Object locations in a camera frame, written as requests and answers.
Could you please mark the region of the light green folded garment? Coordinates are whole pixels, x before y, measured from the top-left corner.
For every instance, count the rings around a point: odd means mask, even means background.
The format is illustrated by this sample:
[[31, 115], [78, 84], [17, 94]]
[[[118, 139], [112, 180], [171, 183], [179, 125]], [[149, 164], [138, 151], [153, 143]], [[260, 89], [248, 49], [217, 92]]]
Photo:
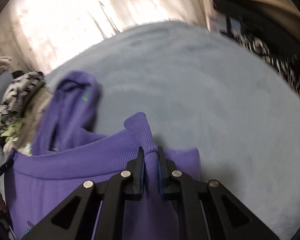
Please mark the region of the light green folded garment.
[[1, 134], [0, 137], [13, 137], [21, 133], [23, 127], [25, 126], [26, 119], [21, 118], [16, 122], [10, 124]]

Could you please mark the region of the purple hoodie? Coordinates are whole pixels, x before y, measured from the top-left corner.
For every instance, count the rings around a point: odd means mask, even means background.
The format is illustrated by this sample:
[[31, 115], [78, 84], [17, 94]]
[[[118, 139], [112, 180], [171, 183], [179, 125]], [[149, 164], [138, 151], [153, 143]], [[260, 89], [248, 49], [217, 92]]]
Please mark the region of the purple hoodie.
[[141, 148], [145, 155], [145, 191], [125, 205], [124, 239], [178, 239], [178, 215], [158, 187], [158, 155], [145, 114], [124, 122], [114, 135], [96, 134], [100, 88], [86, 72], [70, 72], [54, 92], [31, 146], [32, 154], [10, 151], [13, 166], [5, 173], [5, 198], [18, 238], [86, 180], [108, 180], [125, 169]]

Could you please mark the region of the floral sheer curtain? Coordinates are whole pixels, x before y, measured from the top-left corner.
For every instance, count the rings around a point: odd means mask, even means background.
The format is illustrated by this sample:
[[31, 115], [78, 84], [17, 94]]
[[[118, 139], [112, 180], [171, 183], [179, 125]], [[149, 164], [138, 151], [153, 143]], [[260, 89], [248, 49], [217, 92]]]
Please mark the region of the floral sheer curtain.
[[137, 25], [206, 26], [208, 0], [9, 0], [0, 13], [0, 56], [12, 69], [49, 73]]

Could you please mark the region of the white folded garment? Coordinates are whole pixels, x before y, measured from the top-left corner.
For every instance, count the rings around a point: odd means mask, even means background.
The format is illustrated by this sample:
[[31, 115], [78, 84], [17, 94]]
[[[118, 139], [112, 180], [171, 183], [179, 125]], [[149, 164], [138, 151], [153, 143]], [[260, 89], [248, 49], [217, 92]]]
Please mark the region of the white folded garment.
[[5, 137], [5, 144], [3, 146], [4, 155], [8, 156], [12, 149], [17, 150], [23, 155], [32, 155], [31, 147], [38, 125], [52, 97], [53, 94], [49, 87], [40, 88], [33, 96], [25, 108], [23, 118], [26, 119], [26, 123], [21, 133], [13, 137]]

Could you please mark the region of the black white cloth by bed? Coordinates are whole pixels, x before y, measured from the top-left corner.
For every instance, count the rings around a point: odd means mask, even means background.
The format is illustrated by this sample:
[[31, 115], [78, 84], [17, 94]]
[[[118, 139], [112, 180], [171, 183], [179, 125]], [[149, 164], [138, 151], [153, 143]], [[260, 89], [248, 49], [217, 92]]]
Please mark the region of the black white cloth by bed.
[[251, 35], [239, 35], [232, 38], [241, 47], [258, 56], [262, 61], [272, 66], [279, 75], [285, 79], [291, 89], [300, 94], [300, 77], [295, 75], [293, 60], [285, 57], [280, 57], [271, 52], [266, 43], [261, 39]]

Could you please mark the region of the black white patterned garment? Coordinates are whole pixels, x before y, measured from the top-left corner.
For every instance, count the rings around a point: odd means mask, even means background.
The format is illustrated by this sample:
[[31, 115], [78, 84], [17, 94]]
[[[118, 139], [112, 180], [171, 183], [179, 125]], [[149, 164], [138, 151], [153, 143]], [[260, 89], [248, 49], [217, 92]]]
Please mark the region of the black white patterned garment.
[[12, 80], [0, 104], [0, 135], [21, 118], [29, 101], [44, 86], [42, 72], [27, 72]]

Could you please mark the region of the black fuzzy garment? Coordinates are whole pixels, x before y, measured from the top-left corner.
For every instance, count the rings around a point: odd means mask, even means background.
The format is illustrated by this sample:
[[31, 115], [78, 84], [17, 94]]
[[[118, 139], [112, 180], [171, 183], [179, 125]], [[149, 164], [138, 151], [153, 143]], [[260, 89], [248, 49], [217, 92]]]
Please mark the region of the black fuzzy garment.
[[26, 72], [23, 72], [22, 70], [17, 70], [12, 73], [12, 76], [14, 79], [23, 79]]

